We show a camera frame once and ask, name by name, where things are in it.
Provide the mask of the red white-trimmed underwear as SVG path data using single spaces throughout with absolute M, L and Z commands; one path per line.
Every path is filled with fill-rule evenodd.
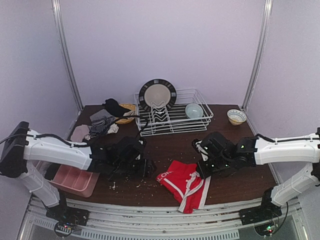
M 174 160 L 168 169 L 156 177 L 156 181 L 171 192 L 180 203 L 178 211 L 191 214 L 205 207 L 211 177 L 202 179 L 195 163 L 186 164 Z

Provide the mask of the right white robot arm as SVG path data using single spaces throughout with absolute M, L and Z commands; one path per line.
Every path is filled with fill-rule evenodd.
M 202 179 L 226 169 L 239 170 L 270 163 L 305 162 L 306 165 L 284 183 L 266 190 L 260 210 L 279 209 L 311 186 L 320 184 L 320 133 L 305 136 L 269 138 L 261 134 L 243 137 L 237 144 L 220 132 L 194 139 L 193 148 L 201 154 L 196 171 Z

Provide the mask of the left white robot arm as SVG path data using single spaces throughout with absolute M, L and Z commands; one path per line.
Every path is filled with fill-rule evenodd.
M 70 166 L 110 177 L 114 174 L 137 174 L 146 178 L 156 171 L 155 163 L 144 158 L 147 142 L 143 138 L 125 136 L 111 145 L 72 142 L 52 133 L 39 134 L 29 128 L 28 122 L 22 121 L 1 143 L 4 145 L 0 156 L 1 175 L 20 179 L 48 209 L 65 210 L 66 204 L 58 189 L 38 172 L 34 161 Z

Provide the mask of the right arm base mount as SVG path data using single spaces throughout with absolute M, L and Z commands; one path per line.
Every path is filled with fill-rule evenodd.
M 286 210 L 282 220 L 282 208 L 276 205 L 265 205 L 262 204 L 256 207 L 250 207 L 241 209 L 239 211 L 239 217 L 243 226 L 253 224 L 254 231 L 261 237 L 272 237 L 275 235 L 284 225 L 288 213 L 289 204 L 285 204 Z

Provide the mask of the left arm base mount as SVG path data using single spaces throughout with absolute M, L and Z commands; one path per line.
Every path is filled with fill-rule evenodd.
M 47 208 L 46 216 L 57 222 L 53 231 L 59 238 L 69 237 L 79 226 L 87 225 L 90 212 L 85 209 L 67 206 L 65 209 Z

